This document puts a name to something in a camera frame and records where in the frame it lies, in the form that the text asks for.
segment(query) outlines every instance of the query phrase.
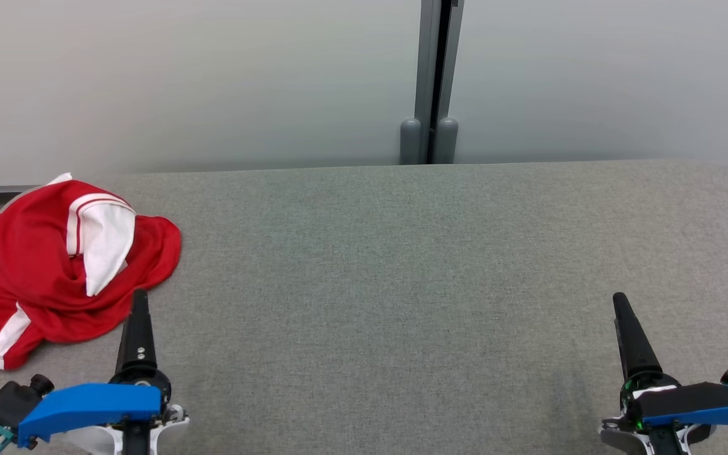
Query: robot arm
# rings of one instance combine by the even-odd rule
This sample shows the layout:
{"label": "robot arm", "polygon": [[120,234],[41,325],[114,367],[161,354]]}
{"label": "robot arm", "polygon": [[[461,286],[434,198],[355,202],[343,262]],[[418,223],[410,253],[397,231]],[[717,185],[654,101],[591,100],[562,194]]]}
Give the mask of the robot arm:
{"label": "robot arm", "polygon": [[95,455],[156,455],[160,440],[178,437],[190,424],[184,409],[170,404],[170,380],[157,368],[142,290],[134,292],[109,383],[54,389],[43,375],[29,386],[10,381],[0,389],[0,452],[12,442],[33,449],[38,439],[66,433]]}
{"label": "robot arm", "polygon": [[625,383],[621,415],[603,420],[600,438],[628,455],[690,455],[690,444],[728,425],[728,371],[721,384],[682,386],[662,371],[625,294],[613,300]]}

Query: white wall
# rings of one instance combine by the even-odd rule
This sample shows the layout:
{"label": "white wall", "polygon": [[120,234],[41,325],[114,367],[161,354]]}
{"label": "white wall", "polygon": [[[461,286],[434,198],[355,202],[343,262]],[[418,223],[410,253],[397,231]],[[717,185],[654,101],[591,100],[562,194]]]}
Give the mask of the white wall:
{"label": "white wall", "polygon": [[0,185],[397,164],[420,0],[0,0]]}
{"label": "white wall", "polygon": [[458,163],[728,164],[728,2],[466,0]]}

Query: gray fabric surface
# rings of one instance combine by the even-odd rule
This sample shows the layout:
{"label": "gray fabric surface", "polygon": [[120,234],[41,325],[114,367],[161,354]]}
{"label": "gray fabric surface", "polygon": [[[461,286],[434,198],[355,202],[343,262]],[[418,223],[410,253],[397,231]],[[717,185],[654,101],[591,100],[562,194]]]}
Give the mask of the gray fabric surface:
{"label": "gray fabric surface", "polygon": [[[625,291],[684,383],[728,368],[728,168],[664,161],[114,176],[184,244],[150,294],[176,453],[616,453]],[[103,381],[119,331],[23,369]],[[77,453],[61,443],[36,453]],[[728,428],[695,447],[728,453]]]}

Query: red garment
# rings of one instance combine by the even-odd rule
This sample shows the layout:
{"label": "red garment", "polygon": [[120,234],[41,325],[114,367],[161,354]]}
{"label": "red garment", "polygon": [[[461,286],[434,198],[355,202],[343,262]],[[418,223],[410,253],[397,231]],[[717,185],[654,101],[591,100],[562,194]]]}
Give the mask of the red garment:
{"label": "red garment", "polygon": [[81,210],[97,203],[130,210],[112,193],[63,181],[24,194],[0,213],[0,368],[22,366],[42,340],[77,343],[106,334],[128,316],[134,289],[153,288],[176,268],[179,229],[137,215],[127,266],[87,296]]}

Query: white stripe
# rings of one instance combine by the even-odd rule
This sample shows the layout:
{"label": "white stripe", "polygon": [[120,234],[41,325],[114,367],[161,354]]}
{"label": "white stripe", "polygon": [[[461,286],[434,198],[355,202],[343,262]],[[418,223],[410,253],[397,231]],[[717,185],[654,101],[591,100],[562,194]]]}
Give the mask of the white stripe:
{"label": "white stripe", "polygon": [[66,219],[66,253],[69,254],[69,256],[73,256],[75,253],[78,253],[78,209],[81,205],[94,201],[95,199],[109,199],[109,201],[104,202],[120,205],[121,207],[125,207],[133,212],[133,209],[129,207],[129,205],[125,204],[125,201],[116,198],[112,194],[90,193],[75,199],[75,201],[69,206],[69,218]]}
{"label": "white stripe", "polygon": [[55,185],[56,183],[61,183],[63,181],[70,181],[71,179],[72,179],[71,173],[61,174],[60,176],[57,176],[57,178],[53,178],[51,182],[49,182],[48,184],[46,184],[44,186]]}
{"label": "white stripe", "polygon": [[15,345],[28,325],[30,325],[30,318],[16,302],[15,313],[0,331],[0,370],[5,369],[5,354],[8,354],[9,349]]}

